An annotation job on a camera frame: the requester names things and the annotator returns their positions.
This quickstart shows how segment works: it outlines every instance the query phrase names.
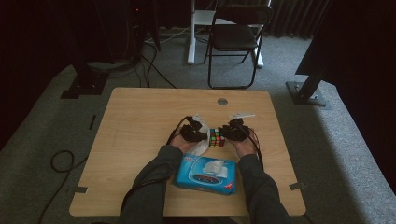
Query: cable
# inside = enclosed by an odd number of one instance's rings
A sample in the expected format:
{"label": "cable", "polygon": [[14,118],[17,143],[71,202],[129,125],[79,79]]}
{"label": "cable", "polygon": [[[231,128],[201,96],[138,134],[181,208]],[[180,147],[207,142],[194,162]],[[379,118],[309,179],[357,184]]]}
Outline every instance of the cable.
{"label": "cable", "polygon": [[166,141],[166,145],[169,145],[172,141],[172,139],[176,136],[178,136],[178,134],[175,135],[177,129],[180,127],[181,123],[187,119],[188,116],[184,117],[176,126],[176,128],[171,132],[171,134],[169,135],[168,141]]}
{"label": "cable", "polygon": [[249,128],[253,132],[254,137],[257,140],[257,144],[256,144],[254,142],[254,140],[250,137],[250,134],[245,132],[245,130],[240,125],[235,124],[235,127],[237,127],[240,131],[242,131],[247,136],[247,138],[251,141],[251,143],[253,143],[253,146],[256,148],[257,155],[259,157],[259,161],[262,164],[262,169],[264,170],[264,162],[262,161],[262,152],[260,151],[260,142],[259,142],[259,138],[257,137],[257,134],[251,128]]}
{"label": "cable", "polygon": [[153,68],[158,72],[158,74],[159,74],[167,83],[169,83],[169,85],[171,85],[173,88],[177,89],[177,87],[176,87],[174,84],[172,84],[172,82],[170,82],[166,77],[164,77],[163,74],[162,74],[162,73],[157,69],[157,67],[155,67],[154,64],[153,64],[155,58],[157,57],[157,49],[156,49],[154,46],[152,46],[152,45],[150,45],[150,44],[148,44],[148,43],[145,43],[145,44],[148,45],[148,46],[150,46],[150,47],[152,47],[152,48],[154,49],[154,57],[153,57],[153,59],[151,60],[151,62],[150,62],[143,54],[141,55],[142,58],[143,58],[144,60],[146,60],[146,61],[150,64],[150,66],[149,66],[149,68],[148,68],[148,75],[147,75],[148,87],[150,87],[150,85],[149,85],[149,71],[150,71],[151,67],[153,67]]}
{"label": "cable", "polygon": [[315,222],[312,221],[312,219],[306,213],[304,213],[304,217],[306,217],[306,219],[309,221],[309,223],[315,224]]}
{"label": "cable", "polygon": [[[178,33],[178,34],[169,36],[167,39],[161,41],[160,43],[165,43],[165,42],[167,42],[168,40],[170,40],[170,39],[172,39],[172,38],[175,38],[175,37],[178,36],[178,35],[182,35],[182,34],[185,33],[189,28],[190,28],[190,26],[187,27],[187,28],[185,28],[184,30],[182,30],[182,31],[181,31],[180,33]],[[146,43],[152,44],[153,42],[152,42],[151,40],[152,40],[152,38],[146,40],[145,42],[146,42]]]}
{"label": "cable", "polygon": [[[57,156],[59,156],[62,153],[67,153],[70,155],[71,157],[71,161],[69,164],[69,167],[65,170],[60,170],[58,168],[56,168],[55,164],[54,164],[54,160]],[[54,170],[56,173],[66,173],[66,176],[64,177],[64,181],[62,182],[61,186],[56,190],[56,192],[53,194],[53,196],[50,198],[50,200],[47,202],[46,206],[44,207],[43,211],[41,212],[40,218],[37,221],[37,224],[40,224],[43,221],[43,217],[46,214],[47,210],[50,207],[50,204],[52,203],[52,201],[55,199],[55,197],[58,195],[58,193],[61,191],[61,189],[64,187],[64,183],[66,182],[67,178],[70,176],[70,173],[76,169],[77,167],[79,167],[82,163],[84,163],[86,160],[88,159],[88,157],[86,157],[84,160],[82,160],[81,162],[79,162],[77,165],[75,165],[75,156],[73,154],[73,152],[69,151],[69,150],[62,150],[59,151],[57,153],[55,153],[51,159],[50,159],[50,167],[52,168],[52,170]]]}
{"label": "cable", "polygon": [[148,78],[146,77],[146,66],[143,64],[143,78],[145,79],[146,82],[146,87],[149,87],[149,81]]}
{"label": "cable", "polygon": [[136,186],[132,187],[132,188],[125,194],[125,197],[124,197],[124,199],[122,200],[121,212],[123,211],[123,209],[124,209],[124,207],[125,207],[125,204],[126,204],[126,202],[128,201],[128,198],[129,198],[131,195],[133,195],[138,189],[141,189],[141,188],[143,188],[143,187],[145,187],[145,186],[148,186],[148,185],[158,184],[158,183],[161,183],[161,182],[163,182],[163,181],[167,181],[170,177],[171,177],[171,176],[164,177],[164,178],[161,178],[161,179],[149,180],[149,181],[147,181],[147,182],[144,182],[144,183],[141,183],[141,184],[139,184],[139,185],[136,185]]}
{"label": "cable", "polygon": [[126,77],[126,76],[128,76],[128,75],[130,75],[130,74],[132,74],[133,72],[136,72],[136,69],[137,69],[137,67],[133,70],[133,71],[130,71],[130,72],[127,72],[127,73],[124,73],[124,74],[122,74],[122,75],[120,75],[120,76],[112,76],[112,77],[108,77],[108,79],[115,79],[115,78],[121,78],[121,77]]}
{"label": "cable", "polygon": [[140,62],[140,59],[132,58],[128,63],[121,64],[120,66],[112,67],[112,68],[98,68],[98,67],[95,67],[95,66],[89,65],[89,64],[88,64],[88,66],[94,72],[114,73],[114,72],[124,72],[124,71],[128,71],[130,69],[136,69],[139,62]]}
{"label": "cable", "polygon": [[137,73],[137,70],[136,70],[136,76],[139,78],[139,87],[142,88],[142,78]]}
{"label": "cable", "polygon": [[207,43],[207,39],[203,39],[203,38],[197,37],[197,36],[195,37],[195,39],[196,39],[197,41],[201,42],[201,43],[204,43],[204,44]]}

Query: person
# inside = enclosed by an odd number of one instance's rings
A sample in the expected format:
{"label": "person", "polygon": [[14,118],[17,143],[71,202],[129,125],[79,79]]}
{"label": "person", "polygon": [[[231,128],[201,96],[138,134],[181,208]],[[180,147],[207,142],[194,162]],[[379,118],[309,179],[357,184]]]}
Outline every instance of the person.
{"label": "person", "polygon": [[[250,131],[250,137],[255,139],[253,131]],[[229,141],[240,159],[238,165],[250,223],[291,223],[280,202],[276,182],[262,170],[251,140],[247,138],[242,142]],[[134,191],[125,195],[119,224],[163,223],[166,179],[177,172],[183,155],[195,145],[196,143],[185,141],[177,133],[169,145],[160,148],[157,157],[136,177],[132,187]]]}

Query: metal stand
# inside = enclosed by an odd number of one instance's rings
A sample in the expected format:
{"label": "metal stand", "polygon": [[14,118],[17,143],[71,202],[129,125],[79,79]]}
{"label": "metal stand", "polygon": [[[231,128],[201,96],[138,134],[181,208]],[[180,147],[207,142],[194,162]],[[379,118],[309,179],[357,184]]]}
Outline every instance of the metal stand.
{"label": "metal stand", "polygon": [[291,98],[296,105],[318,105],[321,109],[332,109],[329,102],[323,98],[318,89],[308,98],[301,97],[301,88],[303,85],[304,82],[286,82]]}
{"label": "metal stand", "polygon": [[59,40],[77,72],[76,79],[70,90],[64,91],[61,98],[77,99],[81,94],[101,94],[108,74],[95,74],[87,65],[84,55],[78,47],[76,37],[58,1],[47,0],[47,4],[43,4],[43,6],[48,9],[49,13],[56,20]]}

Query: black chair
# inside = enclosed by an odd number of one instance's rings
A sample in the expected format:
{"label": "black chair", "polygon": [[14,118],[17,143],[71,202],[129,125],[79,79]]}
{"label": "black chair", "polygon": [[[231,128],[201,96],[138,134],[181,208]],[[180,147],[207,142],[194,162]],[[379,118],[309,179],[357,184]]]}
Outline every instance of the black chair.
{"label": "black chair", "polygon": [[[220,7],[213,17],[209,39],[207,41],[205,60],[209,56],[208,85],[212,89],[247,89],[253,82],[256,75],[256,68],[259,57],[254,60],[253,75],[250,83],[246,86],[213,86],[211,84],[212,57],[213,56],[245,56],[243,63],[250,52],[260,53],[262,47],[262,36],[265,27],[271,20],[273,10],[265,5],[231,5]],[[230,24],[218,23],[219,20],[230,21]],[[216,54],[212,50],[218,51],[246,51],[246,54]]]}

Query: rubik's cube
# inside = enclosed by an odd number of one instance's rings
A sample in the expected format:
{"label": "rubik's cube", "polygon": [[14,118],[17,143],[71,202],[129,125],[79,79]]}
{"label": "rubik's cube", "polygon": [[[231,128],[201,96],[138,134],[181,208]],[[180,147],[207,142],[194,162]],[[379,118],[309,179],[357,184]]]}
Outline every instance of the rubik's cube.
{"label": "rubik's cube", "polygon": [[219,132],[219,129],[210,129],[210,139],[209,146],[210,147],[224,147],[225,138]]}

